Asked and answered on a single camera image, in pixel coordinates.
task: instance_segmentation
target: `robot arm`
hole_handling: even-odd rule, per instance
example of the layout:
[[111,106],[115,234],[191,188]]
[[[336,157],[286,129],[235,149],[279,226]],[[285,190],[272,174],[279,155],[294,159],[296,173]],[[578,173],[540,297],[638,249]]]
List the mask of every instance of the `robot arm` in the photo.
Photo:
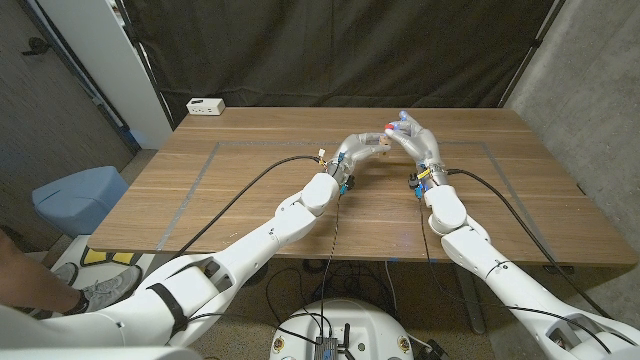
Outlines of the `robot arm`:
[[[0,306],[1,321],[12,324],[0,328],[0,347],[189,345],[220,317],[204,314],[223,313],[242,285],[280,248],[313,228],[339,188],[346,186],[357,161],[390,149],[367,144],[381,135],[347,137],[327,172],[316,174],[302,191],[284,200],[265,224],[221,252],[169,261],[120,303],[42,321]],[[189,321],[198,315],[203,317]]]
[[[510,311],[550,359],[607,359],[638,351],[640,331],[565,304],[496,250],[487,232],[467,214],[455,189],[448,185],[433,134],[406,112],[401,112],[400,117],[402,121],[391,123],[385,132],[416,161],[422,175],[419,186],[426,190],[425,203],[432,209],[429,226],[442,236],[444,251],[456,264],[482,279],[505,305],[512,307]],[[611,354],[573,324],[514,308],[541,310],[571,319],[594,333]]]

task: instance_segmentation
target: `wooden table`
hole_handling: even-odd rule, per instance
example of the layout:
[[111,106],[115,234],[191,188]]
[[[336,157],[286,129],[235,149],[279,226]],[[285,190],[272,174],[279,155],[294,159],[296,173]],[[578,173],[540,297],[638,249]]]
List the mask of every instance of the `wooden table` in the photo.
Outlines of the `wooden table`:
[[[440,142],[448,168],[472,171],[497,187],[563,264],[631,265],[637,255],[576,186],[518,115],[505,109],[410,109]],[[333,154],[349,134],[382,131],[398,109],[227,108],[221,116],[187,116],[91,236],[97,250],[174,252],[245,184],[277,160]],[[223,250],[274,214],[276,206],[321,171],[290,162],[256,183],[191,248]],[[388,158],[356,168],[356,187],[342,197],[336,259],[424,261],[420,213],[407,186],[413,161],[397,144]],[[519,263],[546,260],[506,207],[465,175],[449,177],[470,215],[494,246]],[[304,239],[280,257],[327,258],[332,204]],[[431,256],[447,261],[427,229]]]

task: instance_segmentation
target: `power strip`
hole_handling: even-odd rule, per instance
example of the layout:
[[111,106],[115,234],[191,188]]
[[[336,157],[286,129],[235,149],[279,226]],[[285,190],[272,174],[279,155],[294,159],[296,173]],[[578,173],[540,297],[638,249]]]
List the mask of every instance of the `power strip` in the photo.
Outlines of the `power strip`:
[[220,115],[224,107],[222,99],[193,98],[187,104],[191,115]]

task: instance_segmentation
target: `black curtain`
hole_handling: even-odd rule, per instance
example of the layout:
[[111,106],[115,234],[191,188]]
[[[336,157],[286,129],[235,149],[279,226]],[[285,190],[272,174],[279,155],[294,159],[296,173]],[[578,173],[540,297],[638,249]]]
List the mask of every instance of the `black curtain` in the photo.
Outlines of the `black curtain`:
[[227,106],[495,107],[553,0],[125,0],[177,122]]

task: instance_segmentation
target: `sneaker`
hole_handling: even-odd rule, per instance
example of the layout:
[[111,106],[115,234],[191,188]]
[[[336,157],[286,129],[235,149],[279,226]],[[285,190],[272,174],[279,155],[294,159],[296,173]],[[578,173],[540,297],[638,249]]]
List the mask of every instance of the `sneaker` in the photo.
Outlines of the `sneaker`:
[[64,281],[65,284],[71,286],[78,277],[78,265],[71,262],[66,263],[57,268],[56,271],[53,272],[53,275]]
[[139,266],[131,266],[120,275],[88,286],[80,291],[89,300],[89,306],[85,312],[98,311],[122,301],[138,287],[142,280],[142,269]]

